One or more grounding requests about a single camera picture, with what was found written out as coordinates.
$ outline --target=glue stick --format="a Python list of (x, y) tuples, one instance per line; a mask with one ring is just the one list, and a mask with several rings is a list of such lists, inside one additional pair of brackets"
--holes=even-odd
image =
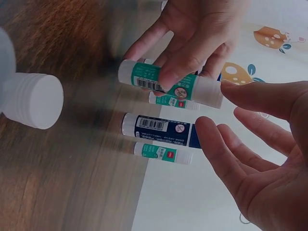
[(159, 91), (215, 108), (221, 107), (223, 95), (219, 81), (190, 74), (165, 92), (158, 84), (160, 69), (155, 65), (124, 60), (118, 71), (118, 79), (121, 83)]
[(149, 103), (193, 111), (199, 111), (201, 106), (199, 103), (195, 103), (189, 100), (179, 100), (175, 97), (172, 97), (171, 95), (163, 95), (161, 97), (157, 97), (152, 91), (149, 94)]
[(127, 113), (122, 134), (151, 141), (201, 148), (195, 124)]
[(183, 165), (190, 165), (193, 158), (193, 154), (187, 151), (139, 142), (135, 144), (134, 155)]

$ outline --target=blue leaf illustration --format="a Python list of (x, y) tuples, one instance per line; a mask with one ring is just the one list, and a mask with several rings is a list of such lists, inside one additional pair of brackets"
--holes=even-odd
[(285, 54), (285, 52), (284, 52), (283, 49), (279, 48), (279, 51), (280, 51), (281, 53), (284, 53), (284, 54)]
[(255, 81), (255, 82), (262, 82), (262, 83), (265, 83), (264, 80), (261, 80), (260, 78), (256, 78), (256, 77), (252, 78), (252, 80)]
[(283, 48), (285, 48), (286, 50), (288, 50), (288, 49), (290, 49), (292, 46), (290, 45), (290, 44), (284, 44), (283, 46), (282, 46)]
[(248, 73), (251, 75), (251, 76), (253, 76), (255, 73), (256, 73), (256, 67), (255, 67), (255, 65), (253, 65), (253, 64), (250, 64), (249, 66), (248, 66)]

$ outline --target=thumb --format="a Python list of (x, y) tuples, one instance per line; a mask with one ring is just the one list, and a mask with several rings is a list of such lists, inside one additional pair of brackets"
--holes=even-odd
[(216, 28), (215, 33), (211, 33), (205, 32), (204, 28), (207, 27), (200, 26), (191, 39), (163, 65), (158, 81), (165, 91), (202, 68), (204, 60), (223, 43), (224, 33), (221, 30)]

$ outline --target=blue glue stick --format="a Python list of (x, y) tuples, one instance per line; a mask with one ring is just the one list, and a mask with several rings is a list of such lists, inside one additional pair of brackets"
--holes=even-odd
[(125, 136), (201, 148), (195, 124), (127, 113), (122, 123)]

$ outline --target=plastic bottle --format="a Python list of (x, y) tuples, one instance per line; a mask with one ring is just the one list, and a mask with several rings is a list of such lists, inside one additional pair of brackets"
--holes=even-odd
[(193, 111), (199, 111), (200, 106), (201, 106), (199, 103), (195, 103), (189, 100), (180, 101), (177, 98), (172, 97), (170, 95), (156, 97), (153, 92), (150, 92), (149, 94), (149, 103), (182, 108), (182, 109), (188, 109), (188, 110), (193, 110)]
[(63, 107), (63, 88), (51, 75), (16, 73), (14, 48), (0, 28), (0, 113), (34, 128), (50, 128)]
[(135, 144), (134, 155), (183, 165), (190, 165), (193, 158), (193, 154), (187, 151), (139, 142)]
[(122, 134), (151, 141), (201, 148), (195, 124), (127, 113)]
[(160, 91), (167, 95), (183, 98), (215, 108), (220, 108), (223, 95), (220, 91), (220, 82), (195, 75), (188, 75), (170, 91), (163, 91), (158, 84), (160, 67), (150, 64), (124, 60), (118, 71), (121, 83), (139, 86), (150, 90)]

